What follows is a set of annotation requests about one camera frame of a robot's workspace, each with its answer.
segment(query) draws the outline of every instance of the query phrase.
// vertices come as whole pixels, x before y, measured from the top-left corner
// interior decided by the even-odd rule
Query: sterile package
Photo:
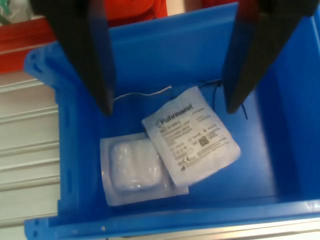
[[[177,186],[201,181],[241,155],[197,86],[167,102],[142,123]]]
[[[106,201],[118,206],[187,194],[175,186],[145,133],[100,140],[101,174]]]

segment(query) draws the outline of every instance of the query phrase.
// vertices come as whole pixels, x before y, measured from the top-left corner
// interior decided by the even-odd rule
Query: paper packaging
[[[178,186],[201,181],[241,155],[197,86],[167,102],[142,123]]]
[[[101,175],[109,206],[187,194],[175,186],[145,133],[100,140]]]

